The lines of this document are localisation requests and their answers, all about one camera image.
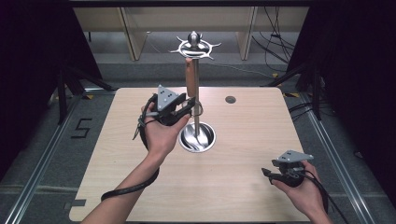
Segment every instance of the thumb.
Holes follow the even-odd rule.
[[[172,128],[176,129],[177,132],[179,132],[184,126],[186,126],[190,117],[191,117],[190,114],[183,116],[178,122],[176,122],[174,125],[172,125]]]

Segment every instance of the black cable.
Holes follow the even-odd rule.
[[[311,174],[313,177],[311,177],[311,176],[309,176],[309,175],[306,175],[306,174],[303,174],[302,172],[299,172],[298,174],[301,175],[301,176],[303,176],[303,177],[305,177],[305,178],[307,178],[307,179],[309,179],[310,181],[312,181],[312,182],[315,184],[315,186],[317,186],[317,188],[319,189],[320,193],[325,194],[325,196],[330,200],[330,202],[332,203],[332,206],[335,208],[335,210],[337,210],[338,214],[341,216],[341,218],[344,220],[344,222],[345,222],[346,224],[349,223],[349,222],[347,221],[347,218],[346,218],[345,215],[343,214],[343,212],[341,212],[340,208],[337,206],[337,204],[335,203],[335,201],[334,201],[334,200],[332,199],[332,197],[330,196],[329,192],[327,192],[327,190],[326,190],[326,189],[323,187],[323,185],[318,181],[318,179],[314,176],[314,174],[312,174],[311,172],[306,171],[306,170],[305,170],[305,172]]]
[[[269,13],[268,13],[266,7],[264,7],[264,10],[265,10],[265,14],[267,15],[268,20],[269,20],[270,23],[271,23],[272,28],[273,28],[273,32],[271,33],[271,37],[276,37],[276,38],[278,38],[278,39],[280,40],[280,42],[281,42],[281,45],[280,45],[280,46],[281,46],[282,49],[284,50],[285,55],[289,55],[289,57],[290,57],[291,55],[290,55],[289,52],[287,51],[287,46],[285,46],[285,44],[284,44],[283,42],[287,43],[288,45],[290,45],[290,46],[292,46],[292,47],[295,47],[295,46],[292,45],[291,43],[289,43],[288,41],[286,41],[285,39],[283,39],[282,36],[281,36],[281,34],[280,34],[279,20],[278,20],[278,17],[279,17],[279,7],[276,7],[276,22],[275,22],[275,24],[273,24],[273,22],[272,22],[272,20],[271,20],[271,17],[269,16]]]
[[[151,123],[156,120],[156,119],[153,119],[153,120],[149,120],[148,122],[145,122],[146,114],[149,109],[149,105],[151,104],[151,102],[154,102],[157,99],[157,97],[158,97],[157,94],[153,94],[148,99],[148,102],[146,103],[146,105],[142,111],[142,115],[138,119],[136,131],[134,132],[134,139],[140,133],[140,137],[142,138],[142,142],[146,148],[148,147],[148,145],[147,145],[147,141],[146,141],[146,135],[144,133],[144,128],[146,127],[146,125],[148,123]],[[157,179],[159,173],[160,173],[160,168],[158,168],[155,171],[155,173],[148,180],[146,180],[145,182],[143,182],[141,184],[138,184],[138,185],[135,185],[135,186],[132,186],[129,188],[125,188],[125,189],[114,189],[114,190],[108,191],[102,195],[101,201],[111,198],[111,197],[120,196],[123,194],[128,194],[128,193],[132,193],[132,192],[144,189],[145,187],[148,187],[150,184],[152,184],[155,181],[155,179]]]
[[[290,54],[289,54],[288,50],[285,48],[285,44],[283,44],[282,36],[280,35],[280,28],[279,28],[279,7],[275,7],[275,13],[276,13],[275,27],[277,27],[277,31],[275,30],[275,32],[276,32],[277,34],[279,34],[279,40],[280,40],[280,43],[281,43],[281,45],[282,45],[283,53],[285,54],[285,57],[287,58],[288,63],[289,63]]]
[[[274,41],[269,40],[267,37],[265,37],[265,36],[262,34],[262,32],[259,32],[259,34],[260,34],[260,35],[262,36],[262,38],[263,38],[264,40],[266,40],[267,42],[270,42],[271,44],[278,45],[278,46],[282,47],[281,44],[278,44],[278,43],[276,43],[276,42],[274,42]],[[288,46],[285,46],[285,48],[286,48],[286,49],[294,50],[293,48],[288,47]]]
[[[141,184],[138,184],[136,186],[132,186],[132,187],[129,187],[126,189],[114,189],[114,190],[108,191],[102,195],[101,201],[106,200],[111,197],[120,196],[123,194],[128,194],[128,193],[132,193],[132,192],[144,189],[145,187],[148,187],[150,184],[152,184],[155,179],[157,179],[159,173],[160,173],[160,168],[158,168],[157,171],[155,171],[155,173],[152,177],[150,177],[147,181],[145,181]]]
[[[288,61],[286,61],[285,59],[283,59],[282,57],[280,57],[279,55],[277,55],[276,53],[274,53],[273,51],[271,51],[270,49],[268,49],[267,47],[265,47],[264,45],[262,45],[259,41],[256,40],[256,38],[254,36],[251,37],[260,47],[262,47],[262,49],[265,50],[265,52],[268,52],[270,54],[272,54],[274,57],[278,58],[280,61],[282,61],[283,63],[288,63]]]
[[[293,112],[294,110],[303,108],[303,107],[308,106],[308,105],[312,105],[312,103],[303,103],[303,104],[295,105],[295,106],[293,106],[293,107],[291,107],[291,108],[289,109],[289,112],[291,113],[291,112]]]
[[[270,47],[270,42],[271,42],[271,39],[272,39],[272,37],[270,37],[270,41],[267,43],[267,49],[269,49],[269,47]],[[272,66],[270,66],[269,64],[268,64],[268,62],[267,62],[267,51],[268,50],[266,50],[265,52],[264,52],[264,61],[265,61],[265,64],[269,67],[269,68],[271,68],[272,70],[274,70],[274,71],[277,71],[277,72],[287,72],[286,70],[279,70],[279,69],[276,69],[276,68],[274,68],[274,67],[272,67]],[[288,60],[282,60],[282,62],[284,62],[285,64],[289,64],[289,61]]]
[[[292,119],[293,122],[294,122],[294,121],[296,121],[297,119],[299,119],[302,115],[304,115],[305,113],[307,113],[307,112],[309,112],[309,111],[311,111],[311,110],[312,110],[312,108],[309,108],[309,109],[305,110],[303,113],[291,117],[291,119]]]

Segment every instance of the cable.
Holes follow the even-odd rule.
[[[287,46],[285,46],[285,48],[287,48],[287,49],[294,49],[294,48],[295,48],[295,45],[293,45],[293,44],[291,44],[290,42],[286,41],[284,38],[282,38],[282,41],[285,42],[285,43],[287,43],[289,46],[291,46],[291,48],[290,48],[290,47],[287,47]]]
[[[255,74],[263,75],[265,77],[273,78],[273,77],[271,77],[269,75],[266,75],[264,73],[261,73],[261,72],[249,71],[249,70],[233,67],[233,66],[230,66],[230,65],[227,65],[227,64],[222,64],[222,63],[208,63],[208,64],[214,65],[214,66],[218,66],[218,67],[229,67],[229,68],[232,68],[232,69],[235,69],[235,70],[238,70],[238,71],[242,71],[242,72],[246,72],[246,73],[255,73]]]
[[[142,115],[140,116],[140,118],[138,119],[138,124],[137,124],[137,128],[136,131],[134,132],[134,139],[137,137],[137,135],[140,133],[140,137],[142,138],[142,142],[145,145],[146,149],[148,149],[148,143],[146,140],[146,134],[145,134],[145,130],[144,128],[146,127],[147,124],[151,123],[152,121],[155,121],[156,119],[150,120],[148,122],[145,123],[145,119],[146,119],[146,113],[148,111],[149,105],[154,102],[157,99],[157,94],[153,94],[147,101],[143,111],[142,111]],[[148,187],[150,184],[152,184],[155,179],[157,179],[158,174],[160,173],[160,168],[158,168],[155,173],[145,182],[129,187],[129,188],[125,188],[125,189],[114,189],[111,191],[108,191],[106,193],[104,193],[101,197],[101,201],[106,200],[108,198],[111,197],[115,197],[115,196],[120,196],[123,194],[128,194],[128,193],[132,193],[141,189],[144,189],[145,187]]]
[[[152,47],[155,51],[159,52],[160,54],[163,54],[160,50],[158,50],[158,49],[149,41],[149,38],[146,38],[146,42],[148,42],[148,43],[151,45],[151,47]],[[166,61],[166,62],[168,62],[168,63],[183,64],[183,63],[181,63],[181,62],[172,62],[172,61],[169,61],[169,60],[166,60],[166,59],[164,59],[164,61]]]
[[[317,188],[319,189],[320,194],[324,194],[325,197],[327,197],[327,198],[330,200],[330,202],[332,203],[332,206],[335,208],[335,210],[337,210],[338,214],[341,216],[341,218],[344,220],[344,222],[345,222],[346,224],[349,223],[349,222],[347,221],[347,218],[345,217],[345,215],[341,212],[340,208],[337,206],[337,204],[335,203],[335,201],[334,201],[334,200],[332,199],[332,197],[329,195],[329,192],[327,192],[327,190],[326,190],[326,189],[323,187],[323,185],[318,181],[318,179],[314,176],[314,174],[312,174],[311,172],[306,171],[306,170],[304,170],[304,171],[307,172],[307,173],[309,173],[309,174],[311,174],[313,177],[311,177],[311,176],[309,176],[309,175],[306,175],[306,174],[303,174],[302,172],[299,172],[298,174],[301,175],[301,176],[303,176],[303,177],[305,177],[305,178],[307,178],[308,180],[312,181],[312,183],[314,183],[315,186],[317,186]]]
[[[278,58],[280,61],[282,61],[283,63],[288,63],[287,60],[283,59],[282,57],[280,57],[279,55],[277,55],[276,53],[274,53],[273,51],[271,51],[270,49],[268,49],[268,46],[265,47],[264,45],[262,45],[259,41],[256,40],[256,38],[254,36],[251,37],[260,47],[262,47],[265,52],[268,52],[270,54],[272,54],[274,57]]]
[[[305,110],[303,113],[291,117],[291,119],[293,120],[293,122],[295,122],[295,121],[296,121],[297,119],[299,119],[302,115],[304,115],[305,113],[307,113],[307,112],[309,112],[309,111],[311,111],[311,110],[312,110],[312,108],[309,108],[309,109]]]
[[[271,26],[273,27],[273,32],[271,33],[270,39],[268,40],[267,47],[262,46],[261,44],[259,44],[259,42],[258,42],[256,39],[254,39],[254,38],[253,38],[253,39],[254,39],[259,45],[261,45],[262,48],[265,50],[265,52],[264,52],[264,61],[265,61],[265,64],[266,64],[269,68],[273,69],[274,71],[286,72],[286,71],[277,70],[277,69],[271,67],[271,66],[268,64],[268,62],[267,62],[267,51],[268,51],[268,48],[269,48],[270,43],[273,42],[273,41],[272,41],[272,37],[274,36],[274,33],[275,33],[277,36],[279,36],[279,37],[280,37],[280,34],[277,33],[276,28],[275,28],[275,26],[274,26],[274,24],[273,24],[273,22],[272,22],[272,20],[271,20],[271,17],[269,16],[269,14],[268,14],[268,12],[267,12],[266,7],[264,7],[264,10],[265,10],[265,13],[266,13],[266,15],[267,15],[268,20],[269,20],[270,23],[271,23]],[[276,7],[276,23],[278,23],[278,19],[277,19],[277,17],[278,17],[278,11],[279,11],[279,9],[278,9],[278,7]],[[284,54],[285,54],[285,57],[286,57],[286,60],[281,60],[281,61],[284,62],[284,63],[289,63],[288,53],[287,53],[287,51],[286,51],[285,48],[284,48],[285,46],[284,46],[283,42],[282,42],[282,41],[280,41],[280,42],[281,42],[281,45],[280,45],[280,46],[282,47],[282,50],[283,50],[283,52],[284,52]]]
[[[269,40],[267,37],[265,37],[265,36],[262,34],[262,32],[259,32],[259,34],[260,34],[260,35],[262,36],[262,38],[265,39],[267,42],[270,42],[271,44],[278,45],[278,46],[282,47],[281,44],[278,44],[278,43],[276,43],[276,42],[274,42],[274,41]],[[285,48],[286,48],[286,49],[294,50],[293,48],[288,47],[288,46],[285,46]]]
[[[291,108],[289,109],[289,112],[291,113],[291,112],[293,112],[294,110],[303,108],[303,107],[308,106],[308,105],[312,105],[312,103],[303,103],[303,104],[295,105],[295,106],[293,106],[293,107],[291,107]]]
[[[284,44],[284,42],[287,43],[287,44],[289,44],[290,46],[293,46],[293,47],[294,47],[294,45],[292,45],[291,43],[287,42],[286,40],[284,40],[284,39],[282,38],[282,36],[281,36],[281,34],[280,34],[279,19],[278,19],[278,18],[279,18],[279,7],[275,7],[275,9],[276,9],[276,20],[275,20],[275,23],[273,23],[271,17],[269,16],[269,13],[268,13],[268,11],[267,11],[267,8],[264,7],[264,10],[265,10],[265,13],[266,13],[266,15],[267,15],[267,18],[268,18],[268,20],[269,20],[269,22],[271,23],[271,26],[272,26],[272,28],[273,28],[273,32],[271,33],[270,39],[268,40],[268,39],[265,38],[261,33],[260,33],[260,34],[261,34],[261,36],[262,36],[264,39],[266,39],[266,40],[269,41],[269,42],[268,42],[268,45],[269,45],[269,43],[274,43],[273,41],[271,41],[271,40],[272,40],[272,37],[278,38],[279,41],[280,41],[280,45],[279,45],[279,44],[277,44],[277,45],[279,45],[280,47],[282,47],[282,50],[283,50],[283,52],[284,52],[284,54],[285,54],[285,57],[286,57],[287,61],[289,61],[289,59],[291,58],[291,55],[290,55],[290,53],[289,53],[289,51],[288,51],[289,47],[287,47],[287,46]]]
[[[265,65],[267,67],[269,67],[270,69],[277,71],[277,72],[286,72],[286,70],[279,70],[279,69],[275,69],[273,67],[271,67],[268,62],[267,62],[267,52],[271,53],[274,57],[278,58],[280,61],[282,61],[283,63],[288,63],[288,61],[286,61],[285,59],[281,58],[279,55],[275,54],[274,52],[272,52],[271,50],[269,50],[267,47],[263,46],[259,41],[256,40],[256,38],[254,38],[254,36],[252,36],[252,39],[260,46],[262,47],[262,49],[264,49],[264,62]]]

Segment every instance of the black panel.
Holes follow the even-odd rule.
[[[72,8],[9,2],[0,6],[0,178],[26,147],[60,69],[72,65],[101,77]]]
[[[70,0],[73,7],[308,7],[338,0]]]
[[[396,206],[396,6],[359,1],[323,71],[326,92]]]

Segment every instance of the floor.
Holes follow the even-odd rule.
[[[186,39],[187,35],[148,33],[145,48],[137,62],[129,58],[123,33],[92,33],[90,46],[108,84],[115,87],[156,87],[161,82],[164,86],[182,86],[183,58],[169,50],[177,49],[179,41],[176,36]],[[266,46],[261,34],[255,33],[254,36]],[[298,34],[283,34],[282,37],[295,43]],[[214,61],[200,61],[202,86],[264,86],[274,80],[274,76],[282,76],[282,70],[287,67],[276,57],[265,54],[255,42],[251,43],[248,60],[242,61],[234,33],[205,33],[204,40],[211,44],[221,42],[221,46],[214,48],[211,54]],[[270,44],[269,48],[286,58],[280,46]],[[294,88],[298,77],[279,86],[285,93],[288,108],[310,102],[310,92],[297,92]],[[16,208],[20,209],[20,223],[73,223],[68,212],[74,205],[79,183],[114,97],[114,92],[98,91],[91,83],[85,83],[85,87],[89,90],[88,96],[78,98],[68,94],[70,113],[62,125],[57,124],[59,109],[56,95],[49,101],[48,112],[40,121],[31,144],[20,153],[0,183],[1,222],[7,220],[12,208]],[[304,152],[315,155],[312,163],[317,167],[324,187],[349,223],[394,222],[395,208],[364,159],[354,155],[356,148],[336,112],[326,104],[325,95],[321,102],[322,120],[317,120],[309,106],[291,112],[290,116]],[[87,136],[82,137],[77,127],[89,130]],[[343,223],[332,206],[329,214],[334,223]]]

